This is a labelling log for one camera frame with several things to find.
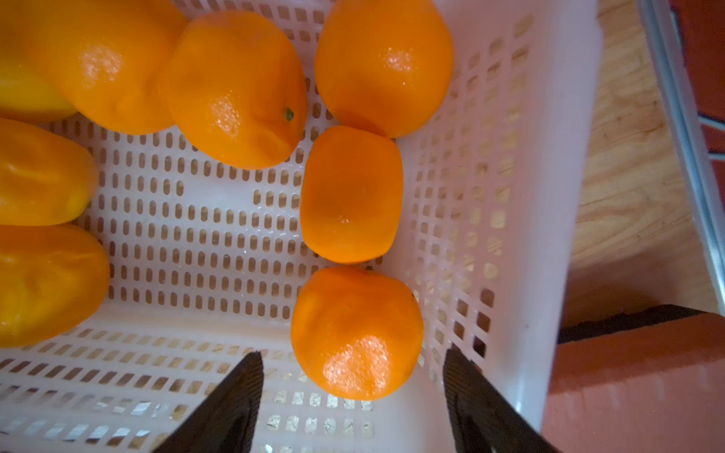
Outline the orange fruit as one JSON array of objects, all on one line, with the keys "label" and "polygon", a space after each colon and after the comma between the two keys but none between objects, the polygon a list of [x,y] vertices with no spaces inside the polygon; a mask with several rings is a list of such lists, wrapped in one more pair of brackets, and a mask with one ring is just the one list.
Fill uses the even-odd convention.
[{"label": "orange fruit", "polygon": [[287,160],[308,111],[292,43],[270,20],[247,11],[194,18],[160,75],[160,93],[193,146],[245,170]]},{"label": "orange fruit", "polygon": [[110,285],[110,261],[73,225],[2,226],[1,347],[34,345],[92,316]]},{"label": "orange fruit", "polygon": [[1,116],[30,124],[77,112],[26,62],[20,47],[19,1],[1,2]]},{"label": "orange fruit", "polygon": [[170,1],[23,1],[29,64],[80,113],[130,135],[173,126],[158,77],[187,25]]},{"label": "orange fruit", "polygon": [[338,1],[315,55],[316,86],[333,117],[391,139],[433,117],[453,69],[451,35],[432,1]]},{"label": "orange fruit", "polygon": [[306,245],[337,263],[384,255],[400,223],[403,178],[394,141],[349,126],[326,130],[305,165],[300,226]]},{"label": "orange fruit", "polygon": [[411,377],[424,333],[421,310],[405,283],[339,266],[317,271],[302,287],[291,344],[302,371],[322,390],[374,401]]},{"label": "orange fruit", "polygon": [[99,171],[88,150],[23,122],[1,120],[1,224],[53,226],[81,215]]}]

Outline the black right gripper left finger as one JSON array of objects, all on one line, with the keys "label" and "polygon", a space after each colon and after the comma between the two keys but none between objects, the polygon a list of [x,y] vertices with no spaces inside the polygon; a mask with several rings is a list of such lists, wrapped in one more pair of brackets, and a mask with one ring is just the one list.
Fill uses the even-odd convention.
[{"label": "black right gripper left finger", "polygon": [[264,388],[262,354],[245,355],[215,390],[155,450],[249,452]]}]

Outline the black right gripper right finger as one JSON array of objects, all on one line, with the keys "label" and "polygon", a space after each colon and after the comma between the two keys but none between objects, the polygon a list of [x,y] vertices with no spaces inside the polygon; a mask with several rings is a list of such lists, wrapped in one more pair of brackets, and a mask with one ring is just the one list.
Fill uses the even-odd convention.
[{"label": "black right gripper right finger", "polygon": [[555,452],[464,354],[451,348],[443,366],[447,411],[458,452]]}]

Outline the red plastic tool case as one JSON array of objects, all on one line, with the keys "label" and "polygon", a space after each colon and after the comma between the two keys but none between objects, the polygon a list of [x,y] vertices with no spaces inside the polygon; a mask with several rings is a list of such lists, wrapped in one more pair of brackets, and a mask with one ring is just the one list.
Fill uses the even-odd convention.
[{"label": "red plastic tool case", "polygon": [[723,451],[723,316],[663,305],[565,328],[542,434],[563,452]]}]

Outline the white perforated plastic basket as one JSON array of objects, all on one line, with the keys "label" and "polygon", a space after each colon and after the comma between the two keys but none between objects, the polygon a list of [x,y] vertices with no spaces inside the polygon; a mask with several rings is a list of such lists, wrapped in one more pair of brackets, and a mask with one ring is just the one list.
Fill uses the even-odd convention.
[{"label": "white perforated plastic basket", "polygon": [[370,262],[420,302],[411,379],[375,402],[302,372],[290,320],[327,262],[298,208],[313,142],[334,125],[309,88],[287,162],[235,169],[176,128],[142,136],[82,116],[50,125],[86,146],[100,187],[79,226],[111,262],[86,322],[1,353],[5,452],[151,451],[248,353],[264,357],[256,452],[451,452],[443,364],[456,347],[542,425],[592,123],[602,30],[594,1],[440,1],[456,52],[434,118],[398,140],[400,229]]}]

